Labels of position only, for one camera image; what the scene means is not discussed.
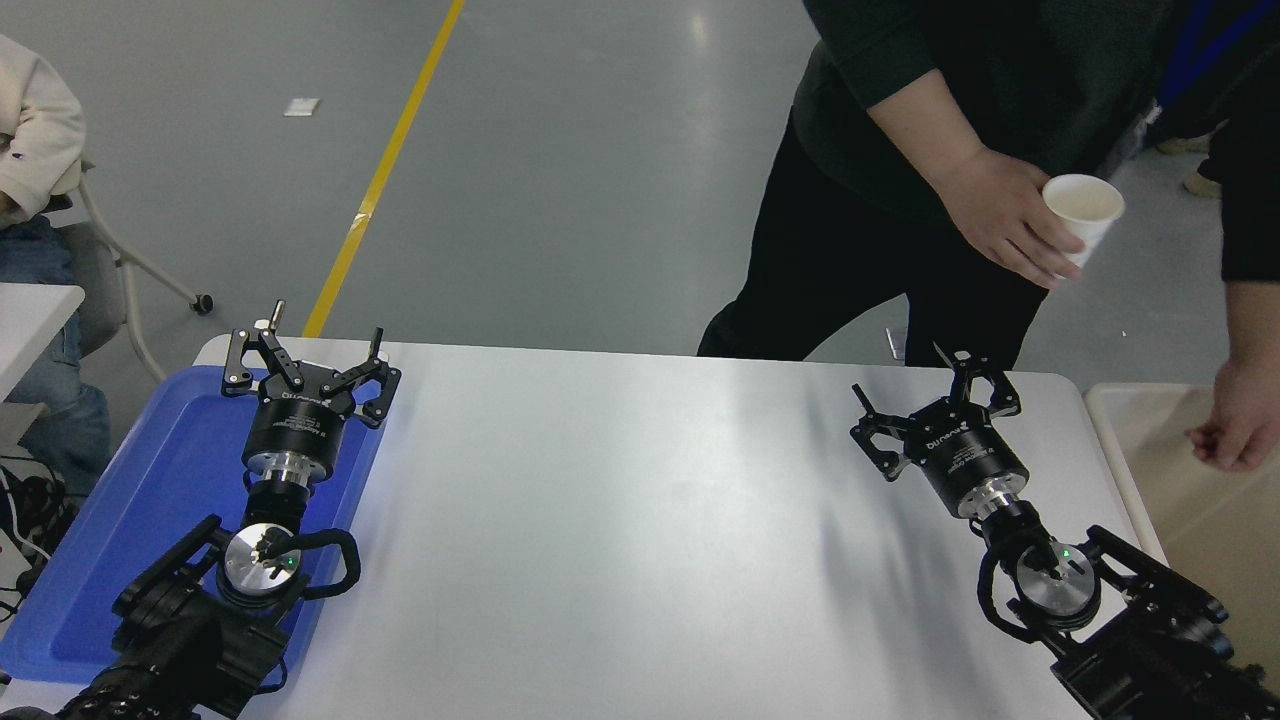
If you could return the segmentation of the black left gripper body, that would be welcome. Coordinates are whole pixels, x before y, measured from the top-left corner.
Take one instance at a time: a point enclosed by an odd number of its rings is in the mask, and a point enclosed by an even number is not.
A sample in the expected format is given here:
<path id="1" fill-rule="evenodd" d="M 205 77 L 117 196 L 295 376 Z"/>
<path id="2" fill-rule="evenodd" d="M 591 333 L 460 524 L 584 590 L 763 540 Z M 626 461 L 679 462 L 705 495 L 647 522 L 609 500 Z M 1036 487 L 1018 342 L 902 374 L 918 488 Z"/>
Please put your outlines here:
<path id="1" fill-rule="evenodd" d="M 294 454 L 317 471 L 334 469 L 346 423 L 355 413 L 349 389 L 325 398 L 260 386 L 256 395 L 259 406 L 242 451 L 246 468 L 262 471 L 268 455 Z"/>

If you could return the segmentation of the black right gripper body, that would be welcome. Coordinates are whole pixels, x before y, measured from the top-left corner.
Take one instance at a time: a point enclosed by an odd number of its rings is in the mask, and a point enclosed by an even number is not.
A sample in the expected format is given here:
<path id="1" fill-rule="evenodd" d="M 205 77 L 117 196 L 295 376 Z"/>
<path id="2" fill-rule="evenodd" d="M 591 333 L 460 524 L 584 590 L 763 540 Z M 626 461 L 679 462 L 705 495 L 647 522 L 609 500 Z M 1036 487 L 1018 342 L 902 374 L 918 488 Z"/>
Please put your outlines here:
<path id="1" fill-rule="evenodd" d="M 940 398 L 908 416 L 904 452 L 943 501 L 964 501 L 983 486 L 1019 493 L 1029 471 L 1000 433 L 989 410 Z"/>

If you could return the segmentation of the standing person's right hand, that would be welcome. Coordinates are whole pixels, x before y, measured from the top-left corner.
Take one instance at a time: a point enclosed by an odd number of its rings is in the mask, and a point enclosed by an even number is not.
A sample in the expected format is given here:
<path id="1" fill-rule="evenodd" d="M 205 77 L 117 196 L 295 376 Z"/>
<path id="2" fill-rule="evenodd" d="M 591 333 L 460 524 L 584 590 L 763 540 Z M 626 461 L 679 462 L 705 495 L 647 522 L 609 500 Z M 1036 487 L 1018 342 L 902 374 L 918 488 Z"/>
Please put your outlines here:
<path id="1" fill-rule="evenodd" d="M 1078 279 L 1070 259 L 1084 243 L 1065 228 L 1041 191 L 1048 177 L 986 146 L 929 179 L 964 240 L 984 259 L 1044 290 Z"/>

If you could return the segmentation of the standing person's left hand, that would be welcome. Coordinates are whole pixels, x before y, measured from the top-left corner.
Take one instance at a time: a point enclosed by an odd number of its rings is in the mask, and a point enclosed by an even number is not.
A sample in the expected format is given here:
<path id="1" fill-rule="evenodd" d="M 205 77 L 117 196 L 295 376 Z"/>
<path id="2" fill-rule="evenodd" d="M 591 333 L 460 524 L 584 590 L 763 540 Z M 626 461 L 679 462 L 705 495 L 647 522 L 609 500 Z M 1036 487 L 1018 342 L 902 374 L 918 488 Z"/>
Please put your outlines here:
<path id="1" fill-rule="evenodd" d="M 1252 471 L 1279 437 L 1279 369 L 1274 361 L 1229 360 L 1215 377 L 1204 421 L 1185 432 L 1193 455 L 1220 471 Z"/>

